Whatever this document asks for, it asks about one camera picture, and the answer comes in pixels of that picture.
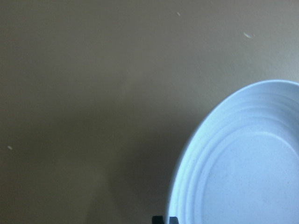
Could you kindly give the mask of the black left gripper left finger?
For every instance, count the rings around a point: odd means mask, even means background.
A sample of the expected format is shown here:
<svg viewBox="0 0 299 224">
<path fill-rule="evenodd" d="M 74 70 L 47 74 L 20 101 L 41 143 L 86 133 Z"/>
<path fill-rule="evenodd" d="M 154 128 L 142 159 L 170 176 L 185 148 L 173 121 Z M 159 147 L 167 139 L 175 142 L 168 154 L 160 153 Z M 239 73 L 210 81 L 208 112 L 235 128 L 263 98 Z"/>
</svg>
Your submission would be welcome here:
<svg viewBox="0 0 299 224">
<path fill-rule="evenodd" d="M 152 224 L 164 224 L 163 216 L 153 216 L 152 217 Z"/>
</svg>

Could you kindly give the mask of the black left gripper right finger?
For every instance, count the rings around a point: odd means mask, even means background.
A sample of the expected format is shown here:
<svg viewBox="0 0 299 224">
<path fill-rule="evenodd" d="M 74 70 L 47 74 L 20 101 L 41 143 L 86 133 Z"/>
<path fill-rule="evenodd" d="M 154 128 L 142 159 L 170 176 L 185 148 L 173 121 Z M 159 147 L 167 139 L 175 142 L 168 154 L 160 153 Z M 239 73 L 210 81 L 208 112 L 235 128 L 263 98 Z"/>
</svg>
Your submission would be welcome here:
<svg viewBox="0 0 299 224">
<path fill-rule="evenodd" d="M 179 224 L 177 217 L 169 217 L 169 224 Z"/>
</svg>

